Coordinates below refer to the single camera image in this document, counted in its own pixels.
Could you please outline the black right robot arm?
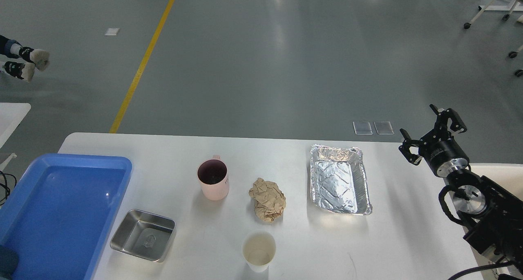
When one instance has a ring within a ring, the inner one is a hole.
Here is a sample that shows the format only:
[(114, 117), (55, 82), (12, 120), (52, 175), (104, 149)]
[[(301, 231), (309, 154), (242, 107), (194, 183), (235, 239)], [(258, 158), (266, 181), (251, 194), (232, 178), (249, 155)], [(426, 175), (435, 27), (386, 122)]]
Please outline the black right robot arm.
[(434, 104), (430, 104), (430, 109), (436, 115), (433, 129), (420, 139), (413, 139), (405, 129), (400, 129), (403, 142), (398, 149), (409, 163), (419, 165), (424, 160), (436, 177), (445, 180), (438, 194), (443, 213), (453, 223), (466, 228), (463, 239), (490, 261), (458, 272), (451, 279), (509, 266), (521, 273), (521, 199), (492, 179), (472, 171), (469, 157), (454, 138), (467, 131), (455, 110)]

